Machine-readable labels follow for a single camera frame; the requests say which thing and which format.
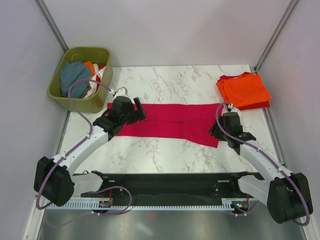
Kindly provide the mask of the magenta t shirt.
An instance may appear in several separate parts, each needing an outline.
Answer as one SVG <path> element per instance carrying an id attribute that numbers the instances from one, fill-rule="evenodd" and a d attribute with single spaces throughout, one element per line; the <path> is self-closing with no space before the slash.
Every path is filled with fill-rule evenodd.
<path id="1" fill-rule="evenodd" d="M 143 103 L 146 119 L 125 125 L 118 137 L 183 139 L 217 148 L 219 140 L 210 135 L 216 121 L 218 103 L 212 104 L 148 104 Z"/>

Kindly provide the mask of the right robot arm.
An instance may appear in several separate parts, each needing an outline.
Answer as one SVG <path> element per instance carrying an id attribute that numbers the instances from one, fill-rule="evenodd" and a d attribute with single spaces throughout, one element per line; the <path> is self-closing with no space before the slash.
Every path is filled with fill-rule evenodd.
<path id="1" fill-rule="evenodd" d="M 233 196 L 245 193 L 254 197 L 267 207 L 278 224 L 294 221 L 305 227 L 310 223 L 313 204 L 307 177 L 290 171 L 264 152 L 256 137 L 243 131 L 237 112 L 216 115 L 209 134 L 227 142 L 263 178 L 259 180 L 249 173 L 240 173 L 238 179 L 229 184 Z"/>

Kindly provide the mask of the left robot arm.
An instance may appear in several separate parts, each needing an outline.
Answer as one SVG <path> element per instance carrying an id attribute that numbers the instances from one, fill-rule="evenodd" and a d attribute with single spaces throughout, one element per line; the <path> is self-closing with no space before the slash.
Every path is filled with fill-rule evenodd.
<path id="1" fill-rule="evenodd" d="M 111 108 L 91 123 L 89 132 L 69 149 L 52 158 L 42 157 L 36 166 L 33 188 L 38 197 L 43 196 L 61 207 L 72 197 L 94 192 L 106 196 L 110 185 L 98 172 L 76 175 L 77 168 L 98 148 L 109 142 L 125 125 L 146 119 L 140 99 L 130 100 L 117 96 Z"/>

